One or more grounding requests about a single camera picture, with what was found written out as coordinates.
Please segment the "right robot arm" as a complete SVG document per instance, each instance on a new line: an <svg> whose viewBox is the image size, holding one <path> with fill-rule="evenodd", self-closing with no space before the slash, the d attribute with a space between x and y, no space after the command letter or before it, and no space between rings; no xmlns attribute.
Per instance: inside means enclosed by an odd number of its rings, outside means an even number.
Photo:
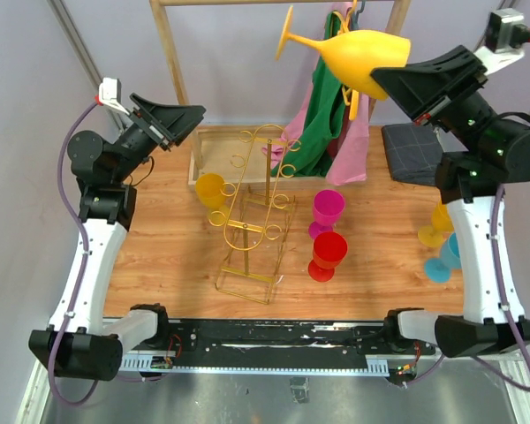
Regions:
<svg viewBox="0 0 530 424"><path fill-rule="evenodd" d="M496 113L481 96L491 74L523 56L522 49L460 46L426 62L372 71L414 123L438 126L464 146L461 152L443 153L435 172L458 242L463 312L390 311L382 341L391 352L406 351L414 340L436 345L449 358L505 353L530 344L530 319L512 281L502 201L505 185L530 181L530 116Z"/></svg>

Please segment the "magenta wine glass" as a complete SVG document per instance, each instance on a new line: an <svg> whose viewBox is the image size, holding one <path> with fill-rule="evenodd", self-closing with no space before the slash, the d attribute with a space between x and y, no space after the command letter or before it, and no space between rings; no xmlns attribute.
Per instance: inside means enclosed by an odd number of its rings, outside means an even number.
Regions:
<svg viewBox="0 0 530 424"><path fill-rule="evenodd" d="M335 223L345 209L344 196L331 189L318 192L312 202L313 222L308 227L308 235L316 239L320 234L333 231Z"/></svg>

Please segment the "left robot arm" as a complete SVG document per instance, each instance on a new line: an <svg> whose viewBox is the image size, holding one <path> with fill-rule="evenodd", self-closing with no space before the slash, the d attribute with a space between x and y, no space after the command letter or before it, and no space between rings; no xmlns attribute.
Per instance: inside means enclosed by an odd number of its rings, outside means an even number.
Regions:
<svg viewBox="0 0 530 424"><path fill-rule="evenodd" d="M32 331L28 347L49 377L94 382L115 378L123 356L138 345L159 350L171 339L164 306L139 304L104 324L103 309L117 255L130 230L137 188L131 174L160 148L179 146L202 122L201 105L163 105L137 94L132 121L114 142L73 125L60 157L71 162L79 186L77 208L68 212L79 239L62 298L45 329Z"/></svg>

